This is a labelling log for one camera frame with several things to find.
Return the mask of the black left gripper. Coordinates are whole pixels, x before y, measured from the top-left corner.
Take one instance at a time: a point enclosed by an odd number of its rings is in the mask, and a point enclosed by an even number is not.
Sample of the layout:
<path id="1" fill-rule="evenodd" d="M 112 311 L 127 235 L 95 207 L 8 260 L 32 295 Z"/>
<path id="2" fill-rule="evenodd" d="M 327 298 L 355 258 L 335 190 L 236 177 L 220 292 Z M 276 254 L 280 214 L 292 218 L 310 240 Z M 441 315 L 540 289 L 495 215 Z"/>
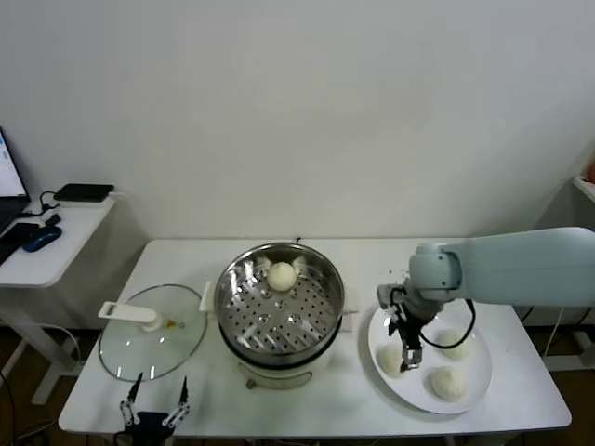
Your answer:
<path id="1" fill-rule="evenodd" d="M 120 402 L 120 411 L 125 423 L 125 433 L 134 446 L 160 446 L 173 436 L 174 429 L 189 414 L 189 390 L 187 378 L 184 378 L 180 391 L 178 407 L 170 413 L 140 412 L 135 401 L 142 382 L 143 372 L 129 389 L 127 396 Z"/>

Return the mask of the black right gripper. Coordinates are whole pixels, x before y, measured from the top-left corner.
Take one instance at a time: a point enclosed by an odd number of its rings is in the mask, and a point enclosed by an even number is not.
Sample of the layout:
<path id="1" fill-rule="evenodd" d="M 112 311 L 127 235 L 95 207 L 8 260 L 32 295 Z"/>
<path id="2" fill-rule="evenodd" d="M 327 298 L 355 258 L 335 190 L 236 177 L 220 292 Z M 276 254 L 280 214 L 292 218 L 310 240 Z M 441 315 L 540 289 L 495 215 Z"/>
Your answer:
<path id="1" fill-rule="evenodd" d="M 433 307 L 417 308 L 408 301 L 397 305 L 396 315 L 390 317 L 388 336 L 399 332 L 403 341 L 400 372 L 418 369 L 423 358 L 420 342 L 422 328 L 435 318 Z"/>

